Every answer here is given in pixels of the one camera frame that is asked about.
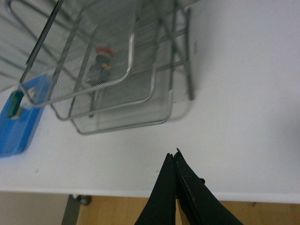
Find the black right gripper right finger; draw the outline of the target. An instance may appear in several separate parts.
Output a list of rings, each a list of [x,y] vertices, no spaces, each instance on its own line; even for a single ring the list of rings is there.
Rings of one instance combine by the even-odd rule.
[[[242,223],[210,192],[185,161],[180,150],[174,155],[176,195],[191,225],[241,225]]]

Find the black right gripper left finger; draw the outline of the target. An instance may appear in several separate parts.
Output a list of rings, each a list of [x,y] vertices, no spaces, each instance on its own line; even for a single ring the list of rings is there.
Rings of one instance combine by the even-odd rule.
[[[168,153],[154,188],[136,225],[174,225],[176,212],[176,182],[173,155]]]

